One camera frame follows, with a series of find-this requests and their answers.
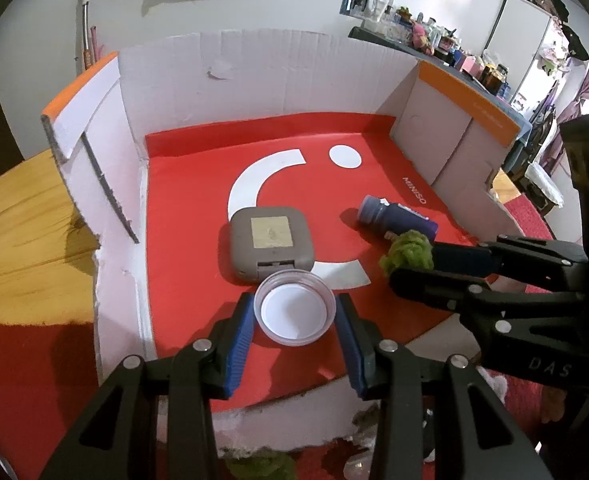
silver screw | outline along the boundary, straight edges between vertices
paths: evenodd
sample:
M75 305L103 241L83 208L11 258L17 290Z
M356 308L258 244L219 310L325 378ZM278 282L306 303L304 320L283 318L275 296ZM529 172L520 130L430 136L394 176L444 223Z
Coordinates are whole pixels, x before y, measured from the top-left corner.
M392 339L382 339L379 348L384 352L396 352L399 349L399 343Z
M500 332L501 334L508 334L512 330L512 325L505 319L499 319L495 323L495 328L497 329L497 332Z
M209 339L197 339L192 343L192 348L194 348L197 352L207 352L210 348L212 348L212 341Z
M450 363L452 363L452 366L456 366L457 368L465 368L469 364L469 361L465 355L454 354L452 357L450 357Z
M129 355L123 360L124 368L134 370L141 364L141 358L138 355Z

orange stripe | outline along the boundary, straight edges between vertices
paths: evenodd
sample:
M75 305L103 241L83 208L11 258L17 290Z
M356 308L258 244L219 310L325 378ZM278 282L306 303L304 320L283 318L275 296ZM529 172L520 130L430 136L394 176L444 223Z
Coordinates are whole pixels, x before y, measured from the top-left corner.
M78 94L79 90L81 90L87 84L87 82L98 73L99 70L101 70L115 57L116 52L112 52L111 54L102 57L78 78L76 78L72 83L66 86L65 89L59 92L59 95L57 95L57 97L55 97L44 109L44 115L50 117L50 122L54 122L54 120L62 112L63 108L65 108L68 103L72 101L72 98L75 97L76 94Z
M479 121L500 142L501 146L505 148L510 146L516 135L521 131L519 125L505 114L501 108L492 104L460 79L441 70L434 64L422 61L418 77L468 112L475 121Z

white door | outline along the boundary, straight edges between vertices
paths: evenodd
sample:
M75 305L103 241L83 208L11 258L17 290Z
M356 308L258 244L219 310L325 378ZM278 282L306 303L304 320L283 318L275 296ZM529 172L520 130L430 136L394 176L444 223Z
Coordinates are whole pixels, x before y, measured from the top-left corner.
M513 91L525 78L551 16L527 0L507 0L488 50L496 52L508 68L507 82Z

white smile logo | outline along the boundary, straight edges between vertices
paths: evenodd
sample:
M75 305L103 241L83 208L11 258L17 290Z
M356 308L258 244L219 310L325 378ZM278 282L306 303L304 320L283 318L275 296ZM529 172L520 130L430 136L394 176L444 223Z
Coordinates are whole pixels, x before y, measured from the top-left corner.
M333 146L329 156L341 168L358 168L361 165L361 155L354 148L339 144ZM260 158L234 182L228 199L228 220L239 209L255 207L261 186L274 173L290 166L306 164L301 150L285 150ZM349 262L315 262L312 272L321 278L330 288L341 290L370 285L370 278L363 270L359 260Z

white circle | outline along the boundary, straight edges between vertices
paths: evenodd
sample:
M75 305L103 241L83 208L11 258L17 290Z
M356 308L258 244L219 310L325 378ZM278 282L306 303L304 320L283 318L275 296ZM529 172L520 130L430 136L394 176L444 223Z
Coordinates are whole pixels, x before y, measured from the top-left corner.
M323 329L327 308L323 298L306 285L286 283L268 292L261 304L268 330L284 339L303 339Z
M330 158L341 168L358 168L361 165L361 155L354 148L344 144L337 144L330 148Z

